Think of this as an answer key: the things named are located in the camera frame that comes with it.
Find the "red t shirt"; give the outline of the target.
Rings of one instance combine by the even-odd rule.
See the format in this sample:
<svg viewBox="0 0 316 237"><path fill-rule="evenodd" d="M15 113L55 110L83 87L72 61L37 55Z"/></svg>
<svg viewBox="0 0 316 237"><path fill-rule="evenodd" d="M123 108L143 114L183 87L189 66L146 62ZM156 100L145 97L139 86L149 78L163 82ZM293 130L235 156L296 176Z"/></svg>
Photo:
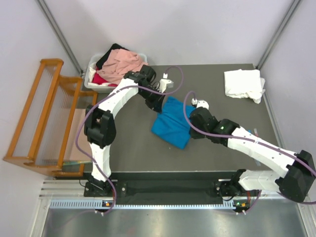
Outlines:
<svg viewBox="0 0 316 237"><path fill-rule="evenodd" d="M97 85L109 86L109 87L117 87L117 84L106 81L99 74L94 75L92 79L92 83L97 84Z"/></svg>

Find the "black t shirt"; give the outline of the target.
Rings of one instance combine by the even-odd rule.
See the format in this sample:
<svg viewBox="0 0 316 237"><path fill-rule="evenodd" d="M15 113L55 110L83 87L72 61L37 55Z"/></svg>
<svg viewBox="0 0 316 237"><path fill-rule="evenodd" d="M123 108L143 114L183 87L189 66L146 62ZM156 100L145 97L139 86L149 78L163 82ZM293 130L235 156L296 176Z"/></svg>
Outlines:
<svg viewBox="0 0 316 237"><path fill-rule="evenodd" d="M112 44L112 46L109 48L109 50L96 62L96 68L97 69L102 69L103 64L108 60L110 53L112 50L116 50L116 49L125 49L124 47L122 47L121 45L114 43Z"/></svg>

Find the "white plastic laundry bin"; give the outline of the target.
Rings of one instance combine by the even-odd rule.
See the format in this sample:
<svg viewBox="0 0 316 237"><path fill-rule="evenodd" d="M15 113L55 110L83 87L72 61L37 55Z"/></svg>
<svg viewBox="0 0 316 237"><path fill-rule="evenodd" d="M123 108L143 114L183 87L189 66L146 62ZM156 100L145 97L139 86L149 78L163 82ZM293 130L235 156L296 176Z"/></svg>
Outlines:
<svg viewBox="0 0 316 237"><path fill-rule="evenodd" d="M137 72L144 65L148 65L146 55L125 49L112 49L108 56L96 54L88 63L84 86L105 93L116 87L127 72Z"/></svg>

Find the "wooden drying rack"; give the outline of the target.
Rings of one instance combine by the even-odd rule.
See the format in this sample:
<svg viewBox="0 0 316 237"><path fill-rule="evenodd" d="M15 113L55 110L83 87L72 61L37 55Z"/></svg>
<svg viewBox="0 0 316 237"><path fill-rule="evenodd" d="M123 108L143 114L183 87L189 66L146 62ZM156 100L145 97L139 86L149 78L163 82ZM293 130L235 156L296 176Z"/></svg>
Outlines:
<svg viewBox="0 0 316 237"><path fill-rule="evenodd" d="M61 59L42 59L4 161L47 176L82 177L74 143L85 108L97 92L81 77L61 75Z"/></svg>

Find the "pink t shirt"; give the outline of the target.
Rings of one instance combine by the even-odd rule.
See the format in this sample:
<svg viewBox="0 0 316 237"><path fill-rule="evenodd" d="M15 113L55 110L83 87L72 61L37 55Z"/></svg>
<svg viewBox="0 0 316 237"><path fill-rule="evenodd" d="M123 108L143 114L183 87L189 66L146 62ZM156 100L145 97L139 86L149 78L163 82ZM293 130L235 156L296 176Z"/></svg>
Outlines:
<svg viewBox="0 0 316 237"><path fill-rule="evenodd" d="M113 49L96 73L107 82L118 85L126 73L138 72L144 65L149 64L139 54L125 49Z"/></svg>

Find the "folded white t shirts stack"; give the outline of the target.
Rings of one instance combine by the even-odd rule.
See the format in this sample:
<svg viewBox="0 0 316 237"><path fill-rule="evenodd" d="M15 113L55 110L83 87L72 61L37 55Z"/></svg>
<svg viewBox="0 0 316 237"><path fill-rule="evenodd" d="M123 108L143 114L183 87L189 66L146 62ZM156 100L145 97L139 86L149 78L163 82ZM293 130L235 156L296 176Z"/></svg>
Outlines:
<svg viewBox="0 0 316 237"><path fill-rule="evenodd" d="M256 104L261 103L265 82L257 69L224 72L225 95L238 99L249 98Z"/></svg>

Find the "blue t shirt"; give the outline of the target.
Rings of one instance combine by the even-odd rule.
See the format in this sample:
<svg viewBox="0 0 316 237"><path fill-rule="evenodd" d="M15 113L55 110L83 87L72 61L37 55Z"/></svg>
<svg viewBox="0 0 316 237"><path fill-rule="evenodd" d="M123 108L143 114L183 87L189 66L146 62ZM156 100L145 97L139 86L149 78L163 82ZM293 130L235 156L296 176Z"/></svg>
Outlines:
<svg viewBox="0 0 316 237"><path fill-rule="evenodd" d="M169 96L151 129L153 134L179 149L184 149L190 140L190 126L184 117L183 109L186 109L189 117L195 108L184 106L183 102Z"/></svg>

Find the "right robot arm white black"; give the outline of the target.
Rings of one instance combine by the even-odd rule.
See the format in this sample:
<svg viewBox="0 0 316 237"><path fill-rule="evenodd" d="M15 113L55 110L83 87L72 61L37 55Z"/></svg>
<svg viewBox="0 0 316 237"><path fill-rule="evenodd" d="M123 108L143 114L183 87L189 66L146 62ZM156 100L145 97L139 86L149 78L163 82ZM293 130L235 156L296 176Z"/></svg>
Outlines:
<svg viewBox="0 0 316 237"><path fill-rule="evenodd" d="M268 171L238 170L227 183L229 194L240 196L251 190L273 191L294 202L304 202L316 179L313 157L309 152L296 153L274 146L236 122L217 120L204 107L194 109L189 121L193 139L207 138L269 167Z"/></svg>

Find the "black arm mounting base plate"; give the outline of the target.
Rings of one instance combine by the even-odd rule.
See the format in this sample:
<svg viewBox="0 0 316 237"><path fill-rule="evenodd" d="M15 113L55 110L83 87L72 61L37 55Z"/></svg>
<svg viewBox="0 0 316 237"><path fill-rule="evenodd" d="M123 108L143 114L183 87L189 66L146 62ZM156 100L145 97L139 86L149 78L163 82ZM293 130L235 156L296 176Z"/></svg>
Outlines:
<svg viewBox="0 0 316 237"><path fill-rule="evenodd" d="M207 197L255 197L258 191L233 191L228 187L233 171L192 171L192 172L113 172L110 181L114 184L119 198L134 194L206 194Z"/></svg>

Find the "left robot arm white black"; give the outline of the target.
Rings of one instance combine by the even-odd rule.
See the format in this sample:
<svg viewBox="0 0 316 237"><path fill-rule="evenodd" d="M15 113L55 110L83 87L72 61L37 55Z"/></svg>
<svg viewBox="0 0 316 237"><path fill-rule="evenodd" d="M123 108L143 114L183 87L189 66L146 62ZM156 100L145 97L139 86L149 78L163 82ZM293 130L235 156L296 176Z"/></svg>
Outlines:
<svg viewBox="0 0 316 237"><path fill-rule="evenodd" d="M145 99L149 109L161 113L165 97L163 93L173 82L167 78L168 74L164 73L162 79L154 86L152 79L155 77L156 72L147 65L142 66L139 72L129 71L109 94L107 100L100 103L87 117L83 131L94 162L91 177L85 184L84 196L106 197L114 193L111 182L106 178L111 175L110 147L117 133L115 117L128 100L137 94Z"/></svg>

